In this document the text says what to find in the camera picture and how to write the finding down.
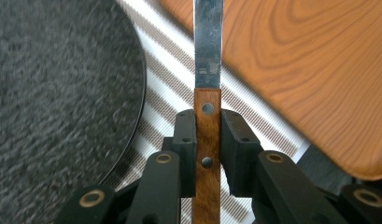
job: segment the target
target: metal blade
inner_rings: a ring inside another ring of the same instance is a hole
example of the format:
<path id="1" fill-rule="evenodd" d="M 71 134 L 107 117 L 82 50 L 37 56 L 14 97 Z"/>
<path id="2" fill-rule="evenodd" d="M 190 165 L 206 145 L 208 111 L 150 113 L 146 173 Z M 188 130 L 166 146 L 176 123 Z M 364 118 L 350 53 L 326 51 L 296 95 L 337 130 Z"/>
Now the metal blade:
<path id="1" fill-rule="evenodd" d="M 194 0 L 195 87 L 220 88 L 223 0 Z"/>

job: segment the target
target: curved wooden board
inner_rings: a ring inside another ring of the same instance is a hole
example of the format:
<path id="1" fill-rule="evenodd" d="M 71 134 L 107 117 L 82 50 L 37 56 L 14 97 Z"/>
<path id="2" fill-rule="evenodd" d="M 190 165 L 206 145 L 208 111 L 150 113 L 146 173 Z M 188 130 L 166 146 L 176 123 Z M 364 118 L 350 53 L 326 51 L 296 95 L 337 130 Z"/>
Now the curved wooden board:
<path id="1" fill-rule="evenodd" d="M 192 0 L 161 0 L 192 31 Z M 382 1 L 224 3 L 223 60 L 357 178 L 382 178 Z"/>

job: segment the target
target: brass rivet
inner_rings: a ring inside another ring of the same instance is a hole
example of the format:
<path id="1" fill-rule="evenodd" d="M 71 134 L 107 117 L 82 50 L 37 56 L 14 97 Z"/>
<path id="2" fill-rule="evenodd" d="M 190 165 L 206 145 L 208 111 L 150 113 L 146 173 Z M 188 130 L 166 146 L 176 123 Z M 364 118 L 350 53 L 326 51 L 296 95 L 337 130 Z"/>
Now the brass rivet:
<path id="1" fill-rule="evenodd" d="M 156 157 L 156 162 L 158 163 L 168 163 L 172 160 L 173 158 L 171 157 L 170 154 L 161 154 Z"/>
<path id="2" fill-rule="evenodd" d="M 362 203 L 372 207 L 382 207 L 382 198 L 368 189 L 356 189 L 353 195 Z"/>
<path id="3" fill-rule="evenodd" d="M 281 163 L 284 161 L 284 158 L 279 155 L 279 154 L 276 154 L 276 153 L 269 153 L 266 155 L 266 159 L 268 161 L 272 161 L 272 162 L 277 162 L 277 163 Z"/>
<path id="4" fill-rule="evenodd" d="M 91 201 L 91 196 L 95 196 L 96 198 Z M 102 202 L 105 197 L 106 195 L 100 189 L 93 189 L 80 198 L 79 204 L 82 207 L 94 207 Z"/>

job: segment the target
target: wood grain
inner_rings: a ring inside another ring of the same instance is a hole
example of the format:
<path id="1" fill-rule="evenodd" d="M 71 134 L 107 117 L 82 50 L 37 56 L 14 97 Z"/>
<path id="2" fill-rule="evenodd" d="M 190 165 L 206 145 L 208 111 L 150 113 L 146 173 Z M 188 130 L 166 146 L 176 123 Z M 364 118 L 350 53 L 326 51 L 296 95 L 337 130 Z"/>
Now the wood grain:
<path id="1" fill-rule="evenodd" d="M 161 2 L 192 31 L 191 0 Z M 382 1 L 224 5 L 224 62 L 342 169 L 382 178 Z"/>
<path id="2" fill-rule="evenodd" d="M 192 199 L 192 223 L 220 222 L 220 89 L 197 88 L 194 111 L 197 130 L 196 197 Z M 211 115 L 202 111 L 204 104 L 214 106 Z M 202 166 L 202 159 L 213 160 L 211 168 Z"/>

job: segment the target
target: white striped surface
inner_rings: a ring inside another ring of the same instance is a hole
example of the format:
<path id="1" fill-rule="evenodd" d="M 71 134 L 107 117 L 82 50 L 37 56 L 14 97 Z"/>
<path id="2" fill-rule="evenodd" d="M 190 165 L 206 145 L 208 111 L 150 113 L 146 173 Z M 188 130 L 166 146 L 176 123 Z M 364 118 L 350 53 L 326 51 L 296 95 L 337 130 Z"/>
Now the white striped surface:
<path id="1" fill-rule="evenodd" d="M 184 34 L 175 23 L 170 21 L 156 8 L 153 8 L 151 1 L 157 0 L 118 0 L 124 10 L 134 23 L 134 27 L 138 33 L 143 49 L 147 55 L 153 57 L 153 59 L 159 62 L 166 70 L 175 76 L 189 91 L 193 91 L 194 88 L 194 74 L 193 71 L 182 63 L 180 55 L 176 55 L 173 52 L 169 52 L 163 45 L 162 41 L 169 41 L 173 46 L 177 46 L 182 49 L 182 52 L 194 59 L 194 45 L 192 39 Z M 145 29 L 145 21 L 153 26 L 156 32 L 163 34 L 165 40 L 157 38 L 149 33 Z M 140 129 L 149 127 L 149 130 L 139 131 L 134 138 L 132 148 L 138 152 L 140 157 L 139 161 L 145 161 L 147 157 L 158 150 L 162 144 L 162 139 L 157 139 L 158 136 L 172 136 L 174 131 L 174 123 L 168 120 L 162 112 L 161 108 L 156 107 L 156 102 L 151 99 L 151 95 L 156 95 L 169 105 L 170 110 L 175 113 L 169 115 L 172 118 L 176 113 L 182 110 L 192 108 L 190 101 L 186 99 L 189 96 L 178 95 L 172 87 L 164 81 L 162 74 L 156 68 L 152 67 L 152 64 L 147 62 L 147 74 L 148 74 L 148 91 L 147 100 L 144 107 L 143 118 Z M 297 162 L 303 155 L 304 151 L 309 146 L 309 143 L 299 133 L 297 133 L 291 126 L 283 120 L 274 109 L 272 109 L 261 97 L 250 90 L 242 83 L 234 74 L 229 72 L 228 69 L 222 70 L 222 86 L 224 86 L 233 95 L 237 96 L 242 103 L 247 105 L 250 111 L 250 115 L 245 117 L 248 124 L 250 124 L 253 132 L 258 136 L 262 142 L 264 149 L 272 149 L 287 152 L 285 148 L 275 144 L 273 138 L 268 133 L 275 133 L 276 135 L 282 135 L 286 141 L 289 142 L 292 147 L 295 148 L 293 153 L 289 155 Z M 240 112 L 245 107 L 234 106 L 237 102 L 233 102 L 231 97 L 226 97 L 223 93 L 222 107 Z M 260 122 L 251 123 L 252 118 L 259 116 L 264 120 L 264 125 L 259 125 Z M 127 176 L 119 176 L 120 184 L 117 189 L 121 189 L 130 184 L 136 178 L 142 175 L 142 169 L 144 164 L 129 164 L 132 168 L 131 173 Z M 251 212 L 250 199 L 235 199 L 229 196 L 229 190 L 226 185 L 226 177 L 222 172 L 222 209 L 221 209 L 221 223 L 242 223 L 244 220 L 250 221 L 248 215 Z M 190 200 L 183 200 L 182 204 L 182 223 L 190 223 Z"/>

